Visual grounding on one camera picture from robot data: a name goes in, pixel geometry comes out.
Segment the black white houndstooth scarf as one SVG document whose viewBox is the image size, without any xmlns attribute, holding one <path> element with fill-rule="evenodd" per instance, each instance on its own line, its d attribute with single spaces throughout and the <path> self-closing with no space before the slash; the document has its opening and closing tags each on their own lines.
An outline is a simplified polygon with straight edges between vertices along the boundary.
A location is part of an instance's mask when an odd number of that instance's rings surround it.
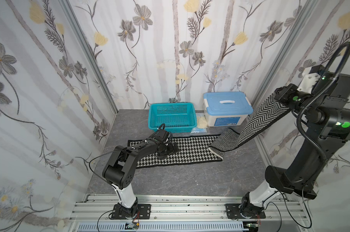
<svg viewBox="0 0 350 232">
<path fill-rule="evenodd" d="M 220 135 L 176 137 L 179 152 L 165 159 L 150 154 L 140 159 L 136 168 L 223 161 L 226 152 L 240 148 L 291 111 L 274 98 L 273 93 L 261 103 L 241 132 L 227 128 Z"/>
</svg>

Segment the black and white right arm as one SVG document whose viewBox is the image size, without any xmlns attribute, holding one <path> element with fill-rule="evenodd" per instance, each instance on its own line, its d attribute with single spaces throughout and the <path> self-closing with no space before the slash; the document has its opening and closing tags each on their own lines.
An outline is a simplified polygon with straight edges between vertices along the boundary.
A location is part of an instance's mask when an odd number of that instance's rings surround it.
<svg viewBox="0 0 350 232">
<path fill-rule="evenodd" d="M 312 93 L 299 91 L 290 84 L 277 93 L 274 100 L 297 113 L 297 129 L 304 142 L 289 168 L 269 165 L 265 180 L 242 199 L 242 217 L 263 214 L 278 194 L 296 193 L 314 200 L 314 183 L 329 159 L 350 141 L 350 109 L 345 105 L 350 96 L 350 75 L 335 76 L 325 72 Z"/>
</svg>

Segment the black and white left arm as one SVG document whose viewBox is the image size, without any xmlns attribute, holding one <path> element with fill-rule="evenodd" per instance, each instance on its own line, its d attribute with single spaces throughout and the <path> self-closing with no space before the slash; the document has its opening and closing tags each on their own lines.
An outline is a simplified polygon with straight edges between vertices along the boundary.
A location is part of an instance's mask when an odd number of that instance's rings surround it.
<svg viewBox="0 0 350 232">
<path fill-rule="evenodd" d="M 110 184 L 119 197 L 119 202 L 114 206 L 112 219 L 135 219 L 139 217 L 138 199 L 133 193 L 131 182 L 140 160 L 157 154 L 160 160 L 164 160 L 179 152 L 172 133 L 164 128 L 159 128 L 150 137 L 142 140 L 134 146 L 118 146 L 111 153 L 103 171 L 103 179 Z"/>
</svg>

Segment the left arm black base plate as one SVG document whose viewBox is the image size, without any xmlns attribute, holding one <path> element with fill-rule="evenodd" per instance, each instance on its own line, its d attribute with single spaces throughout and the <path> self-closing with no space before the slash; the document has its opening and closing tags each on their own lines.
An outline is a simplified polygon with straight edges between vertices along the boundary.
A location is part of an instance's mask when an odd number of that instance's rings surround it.
<svg viewBox="0 0 350 232">
<path fill-rule="evenodd" d="M 131 208 L 126 208 L 121 204 L 114 205 L 110 214 L 110 219 L 150 219 L 151 204 L 134 204 Z"/>
</svg>

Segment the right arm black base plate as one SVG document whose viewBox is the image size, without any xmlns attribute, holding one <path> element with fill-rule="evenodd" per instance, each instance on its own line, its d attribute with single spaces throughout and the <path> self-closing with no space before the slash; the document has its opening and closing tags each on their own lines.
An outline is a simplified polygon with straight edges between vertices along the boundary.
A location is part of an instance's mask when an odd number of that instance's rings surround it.
<svg viewBox="0 0 350 232">
<path fill-rule="evenodd" d="M 225 204 L 226 215 L 228 219 L 258 219 L 266 218 L 262 207 L 254 205 L 241 206 L 241 204 Z"/>
</svg>

